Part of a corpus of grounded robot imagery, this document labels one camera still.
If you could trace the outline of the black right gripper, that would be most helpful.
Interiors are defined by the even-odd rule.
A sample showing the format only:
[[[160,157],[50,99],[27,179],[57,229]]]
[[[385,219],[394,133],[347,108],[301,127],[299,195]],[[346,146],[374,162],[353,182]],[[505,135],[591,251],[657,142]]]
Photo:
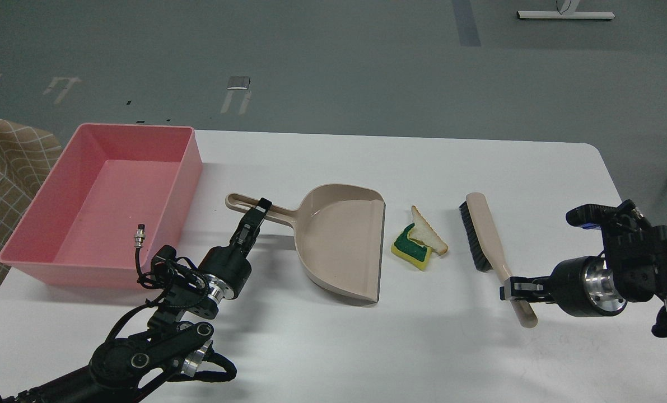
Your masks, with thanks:
[[[549,276],[512,276],[500,286],[500,300],[557,304],[576,318],[609,318],[627,308],[604,258],[584,256],[559,263]]]

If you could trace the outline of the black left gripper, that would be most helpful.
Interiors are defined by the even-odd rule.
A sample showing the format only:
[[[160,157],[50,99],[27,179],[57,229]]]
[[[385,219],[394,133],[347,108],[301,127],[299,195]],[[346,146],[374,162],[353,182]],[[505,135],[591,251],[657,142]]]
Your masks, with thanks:
[[[231,246],[210,249],[198,265],[198,271],[209,286],[208,298],[214,301],[238,298],[252,271],[247,257],[271,207],[271,201],[259,199],[241,218],[232,235]]]

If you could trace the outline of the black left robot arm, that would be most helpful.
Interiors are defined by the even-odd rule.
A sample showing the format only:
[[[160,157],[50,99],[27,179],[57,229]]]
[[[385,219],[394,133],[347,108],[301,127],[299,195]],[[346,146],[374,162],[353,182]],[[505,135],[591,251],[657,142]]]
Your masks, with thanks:
[[[162,246],[144,271],[146,225],[134,233],[138,284],[158,290],[123,315],[87,365],[0,402],[140,402],[168,382],[230,382],[233,362],[213,349],[211,320],[234,300],[251,275],[247,257],[272,202],[250,202],[228,245],[210,249],[199,265]]]

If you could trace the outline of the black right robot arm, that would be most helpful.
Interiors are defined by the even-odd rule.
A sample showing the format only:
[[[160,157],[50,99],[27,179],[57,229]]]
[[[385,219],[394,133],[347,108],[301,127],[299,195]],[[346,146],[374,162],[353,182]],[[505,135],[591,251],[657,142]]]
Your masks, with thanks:
[[[617,316],[629,303],[658,298],[663,306],[651,329],[667,338],[667,226],[652,225],[636,204],[585,204],[566,213],[573,227],[600,231],[599,255],[560,262],[548,276],[512,277],[500,288],[503,301],[556,304],[577,318]]]

